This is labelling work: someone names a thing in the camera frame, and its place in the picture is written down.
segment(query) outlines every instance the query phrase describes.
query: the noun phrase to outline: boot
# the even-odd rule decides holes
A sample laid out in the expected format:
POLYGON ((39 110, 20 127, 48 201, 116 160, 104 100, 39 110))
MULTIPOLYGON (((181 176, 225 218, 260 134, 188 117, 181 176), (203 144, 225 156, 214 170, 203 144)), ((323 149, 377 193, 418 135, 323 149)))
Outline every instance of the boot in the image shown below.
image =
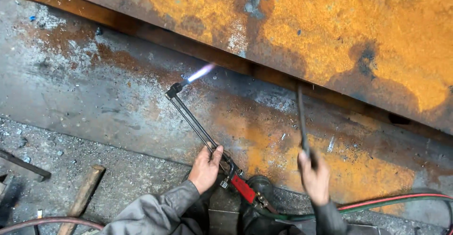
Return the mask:
MULTIPOLYGON (((273 205, 274 187, 267 177, 261 175, 251 177, 247 184, 255 192, 260 192, 273 205)), ((244 235, 277 235, 291 227, 291 225, 275 222, 273 219, 260 215, 244 198, 241 198, 239 213, 241 223, 238 230, 244 235)))
MULTIPOLYGON (((184 180, 187 180, 189 174, 190 172, 186 175, 184 180)), ((202 193, 200 195, 200 198, 195 203, 193 203, 182 216, 183 218, 194 219, 200 226, 203 234, 207 234, 207 232, 209 232, 209 203, 211 196, 219 187, 220 182, 224 179, 225 175, 219 173, 214 185, 212 185, 212 187, 210 187, 206 192, 202 193)))

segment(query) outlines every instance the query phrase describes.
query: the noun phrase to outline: concrete floor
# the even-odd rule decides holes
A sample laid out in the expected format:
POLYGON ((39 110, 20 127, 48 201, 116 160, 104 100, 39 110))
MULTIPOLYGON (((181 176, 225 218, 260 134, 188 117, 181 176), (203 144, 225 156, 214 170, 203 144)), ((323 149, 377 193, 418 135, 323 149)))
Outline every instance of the concrete floor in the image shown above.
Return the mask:
MULTIPOLYGON (((0 119, 0 149, 14 154, 52 173, 44 182, 36 182, 13 174, 0 167, 0 173, 9 172, 11 184, 0 205, 0 225, 10 225, 36 218, 37 210, 44 216, 65 215, 88 168, 100 164, 106 168, 102 181, 88 206, 84 218, 108 223, 136 197, 145 193, 162 193, 177 186, 190 167, 163 159, 125 151, 88 140, 58 134, 45 129, 0 119), (24 147, 20 145, 26 139, 24 147)), ((286 213, 311 211, 304 195, 275 189, 277 208, 286 213)), ((211 200, 211 209, 237 211, 239 197, 217 190, 211 200)), ((371 211, 345 215, 349 223, 375 225, 393 235, 444 234, 438 226, 404 220, 371 211)), ((41 234, 55 234, 58 225, 40 226, 41 234)), ((78 227, 82 234, 86 227, 78 227)))

